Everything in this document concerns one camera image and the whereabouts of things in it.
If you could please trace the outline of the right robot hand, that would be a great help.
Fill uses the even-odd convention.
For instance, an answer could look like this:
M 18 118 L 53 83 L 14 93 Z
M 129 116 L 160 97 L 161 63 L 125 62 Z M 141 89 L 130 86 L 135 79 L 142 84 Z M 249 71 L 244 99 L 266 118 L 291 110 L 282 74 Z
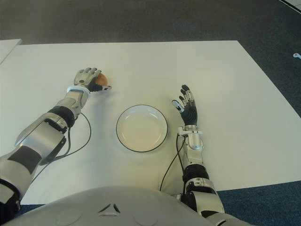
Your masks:
M 177 100 L 172 100 L 172 105 L 181 115 L 185 126 L 197 126 L 198 112 L 193 93 L 187 85 L 182 85 L 180 92 L 181 95 L 179 96 L 179 99 L 182 104 Z

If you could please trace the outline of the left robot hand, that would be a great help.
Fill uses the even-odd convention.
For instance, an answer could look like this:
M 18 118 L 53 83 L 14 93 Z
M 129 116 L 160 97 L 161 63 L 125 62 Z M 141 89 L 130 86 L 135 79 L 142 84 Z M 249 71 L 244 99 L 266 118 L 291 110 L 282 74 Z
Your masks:
M 107 91 L 112 87 L 108 85 L 108 80 L 101 70 L 97 68 L 81 69 L 75 76 L 75 86 L 87 88 L 90 92 Z

